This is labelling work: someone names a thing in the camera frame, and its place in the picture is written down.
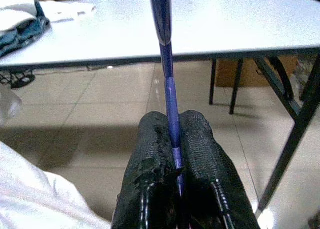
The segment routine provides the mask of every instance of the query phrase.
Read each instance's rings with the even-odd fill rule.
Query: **black table leg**
[[[213,59],[213,60],[212,60],[212,69],[211,69],[211,83],[210,83],[209,105],[213,105],[213,104],[214,104],[216,68],[217,68],[217,60],[216,60],[216,59]]]
[[[284,172],[290,163],[304,133],[313,118],[315,112],[320,103],[320,56],[317,57],[317,60],[313,67],[313,77],[309,78],[309,88],[308,93],[305,97],[305,102],[301,108],[301,111],[298,117],[295,120],[295,125],[289,139],[282,151],[281,157],[272,173],[271,179],[262,195],[262,198],[259,203],[259,210],[263,212],[264,209],[268,206],[272,196],[275,193],[275,190],[278,187],[279,182],[281,181]]]
[[[230,112],[229,112],[230,114],[233,114],[235,111],[238,87],[240,83],[243,64],[244,64],[244,59],[243,58],[239,59],[238,66],[236,68],[236,74],[235,74],[235,80],[234,80],[234,86],[233,86],[233,92],[232,92],[232,100],[231,100]]]

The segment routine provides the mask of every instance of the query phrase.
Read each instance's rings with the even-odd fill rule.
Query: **blue stick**
[[[160,43],[161,61],[165,76],[165,102],[169,135],[171,138],[175,167],[179,169],[183,164],[180,150],[180,124],[171,45],[171,0],[151,0],[151,5]],[[179,193],[182,196],[184,191],[182,175],[178,177],[177,185]]]

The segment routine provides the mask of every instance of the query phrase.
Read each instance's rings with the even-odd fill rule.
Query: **denim fabric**
[[[0,37],[0,57],[24,48],[38,40],[44,33],[49,20],[46,18],[40,3],[35,1],[37,19],[23,23]]]

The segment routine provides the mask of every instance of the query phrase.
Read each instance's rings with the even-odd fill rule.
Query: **table top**
[[[150,0],[85,0],[91,15],[52,23],[32,45],[0,58],[0,68],[150,62],[160,58]],[[175,59],[320,52],[315,0],[172,0]]]

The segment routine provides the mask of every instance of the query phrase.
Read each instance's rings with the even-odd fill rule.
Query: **tile floor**
[[[111,220],[140,119],[147,112],[165,112],[161,65],[58,72],[48,70],[15,91],[22,110],[0,130],[0,140],[73,182],[89,206]],[[293,120],[269,87],[240,88],[234,115],[228,113],[231,88],[216,88],[215,105],[209,106],[210,75],[210,61],[175,65],[179,111],[204,114],[256,210]],[[262,229],[305,228],[320,209],[319,118],[260,216]]]

